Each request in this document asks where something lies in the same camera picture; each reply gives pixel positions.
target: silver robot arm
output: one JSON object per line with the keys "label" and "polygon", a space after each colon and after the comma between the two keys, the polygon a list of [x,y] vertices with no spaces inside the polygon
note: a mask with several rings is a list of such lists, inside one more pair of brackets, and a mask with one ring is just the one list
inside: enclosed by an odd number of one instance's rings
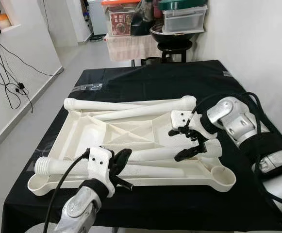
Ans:
{"label": "silver robot arm", "polygon": [[132,184],[117,176],[125,167],[131,152],[130,149],[123,149],[114,156],[111,151],[103,148],[90,149],[88,180],[80,185],[76,195],[63,206],[61,219],[54,232],[89,232],[102,202],[113,196],[117,184],[132,189]]}
{"label": "silver robot arm", "polygon": [[101,200],[93,189],[81,187],[77,194],[65,203],[54,232],[87,233],[101,206]]}
{"label": "silver robot arm", "polygon": [[[255,147],[258,142],[263,146],[262,159],[259,168],[263,174],[282,166],[282,139],[261,123],[261,134],[257,134],[255,115],[249,111],[246,104],[235,97],[221,99],[215,106],[208,109],[203,115],[192,114],[190,111],[171,112],[172,130],[169,135],[178,133],[190,137],[195,132],[203,138],[213,139],[218,130],[225,130],[233,143],[244,152],[250,154],[252,169],[255,169]],[[181,151],[177,156],[186,156],[189,151]],[[264,182],[266,190],[282,198],[282,174]],[[282,204],[275,201],[282,212]]]}

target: plastic storage box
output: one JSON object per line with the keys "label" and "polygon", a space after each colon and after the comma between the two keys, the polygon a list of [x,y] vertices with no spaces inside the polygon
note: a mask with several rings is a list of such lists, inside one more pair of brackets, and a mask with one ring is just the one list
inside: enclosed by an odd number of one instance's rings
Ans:
{"label": "plastic storage box", "polygon": [[101,2],[109,35],[130,35],[131,21],[140,0],[103,0]]}
{"label": "plastic storage box", "polygon": [[203,32],[203,21],[207,5],[180,10],[163,11],[164,34]]}

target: black strap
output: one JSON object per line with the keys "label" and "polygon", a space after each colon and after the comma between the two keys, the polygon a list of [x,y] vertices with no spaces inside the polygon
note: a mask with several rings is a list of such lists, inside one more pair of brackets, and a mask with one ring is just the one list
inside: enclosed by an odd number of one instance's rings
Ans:
{"label": "black strap", "polygon": [[204,112],[202,114],[202,117],[200,118],[200,122],[204,129],[209,132],[210,134],[214,134],[217,131],[221,130],[218,127],[216,127],[214,124],[211,123],[211,121],[208,118],[207,112]]}
{"label": "black strap", "polygon": [[107,187],[101,181],[97,179],[85,180],[84,182],[82,182],[79,188],[83,186],[87,186],[91,188],[93,191],[95,191],[96,194],[99,196],[101,202],[106,199],[109,193]]}
{"label": "black strap", "polygon": [[267,155],[282,150],[282,139],[275,133],[261,133],[254,135],[245,140],[240,145],[240,150],[250,160],[253,165],[256,161],[255,143],[258,143],[261,157],[264,158]]}

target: red lid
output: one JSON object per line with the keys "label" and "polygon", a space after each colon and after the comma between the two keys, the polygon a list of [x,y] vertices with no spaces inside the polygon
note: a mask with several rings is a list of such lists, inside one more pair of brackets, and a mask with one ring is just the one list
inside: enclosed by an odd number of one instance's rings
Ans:
{"label": "red lid", "polygon": [[115,4],[125,4],[125,3],[136,3],[140,0],[103,0],[102,5],[115,5]]}

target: table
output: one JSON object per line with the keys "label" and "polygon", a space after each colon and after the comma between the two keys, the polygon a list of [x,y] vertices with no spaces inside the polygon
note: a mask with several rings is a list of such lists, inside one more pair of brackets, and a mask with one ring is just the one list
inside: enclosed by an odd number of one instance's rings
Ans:
{"label": "table", "polygon": [[[69,97],[125,102],[193,95],[200,101],[218,92],[244,91],[219,61],[85,70],[76,86],[89,83],[102,83],[102,88],[76,91]],[[205,102],[200,112],[218,100]],[[33,175],[34,162],[40,156],[47,156],[66,116],[67,111],[62,108],[7,196],[3,233],[24,232],[44,222],[53,191],[37,197],[27,189],[27,182]],[[279,133],[267,118],[262,121],[271,131]],[[218,139],[223,149],[220,160],[237,177],[229,192],[220,193],[208,186],[135,187],[133,192],[117,187],[115,195],[103,203],[95,225],[160,230],[282,231],[282,215],[259,192],[248,158],[225,132],[219,132]],[[75,193],[76,189],[60,190],[51,222],[59,221],[64,203]]]}

